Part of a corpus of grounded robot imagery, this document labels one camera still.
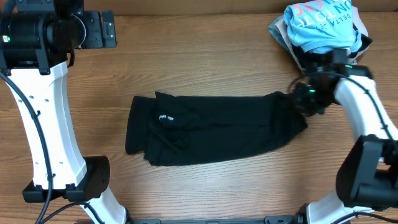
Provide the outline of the black t-shirt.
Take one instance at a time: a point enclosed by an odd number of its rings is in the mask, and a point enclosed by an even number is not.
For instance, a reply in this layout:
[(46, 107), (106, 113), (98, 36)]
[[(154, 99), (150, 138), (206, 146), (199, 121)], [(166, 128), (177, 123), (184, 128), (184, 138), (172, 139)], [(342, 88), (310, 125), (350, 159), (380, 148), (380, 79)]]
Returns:
[(252, 157), (284, 147), (307, 128), (288, 95), (135, 96), (127, 154), (152, 166), (189, 166)]

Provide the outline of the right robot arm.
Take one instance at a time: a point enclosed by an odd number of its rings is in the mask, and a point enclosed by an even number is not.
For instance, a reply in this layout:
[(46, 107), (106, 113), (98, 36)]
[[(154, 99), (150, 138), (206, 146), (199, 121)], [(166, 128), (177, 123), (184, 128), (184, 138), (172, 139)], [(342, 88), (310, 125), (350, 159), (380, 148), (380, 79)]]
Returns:
[(349, 223), (359, 216), (397, 223), (379, 215), (397, 207), (397, 128), (370, 69), (348, 59), (345, 49), (298, 58), (302, 74), (289, 86), (297, 109), (312, 116), (331, 104), (342, 106), (355, 143), (337, 172), (335, 189), (303, 205), (291, 223)]

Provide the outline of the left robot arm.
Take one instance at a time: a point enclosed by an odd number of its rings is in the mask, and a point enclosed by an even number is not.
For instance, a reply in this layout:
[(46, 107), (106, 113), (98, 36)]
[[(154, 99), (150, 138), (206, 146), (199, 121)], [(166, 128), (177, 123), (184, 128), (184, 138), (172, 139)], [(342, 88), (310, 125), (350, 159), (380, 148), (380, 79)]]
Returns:
[(78, 49), (114, 48), (114, 14), (87, 11), (83, 0), (6, 1), (1, 9), (1, 78), (19, 108), (33, 162), (23, 190), (27, 203), (64, 198), (93, 223), (130, 223), (128, 210), (109, 188), (106, 156), (82, 156), (67, 96), (67, 76)]

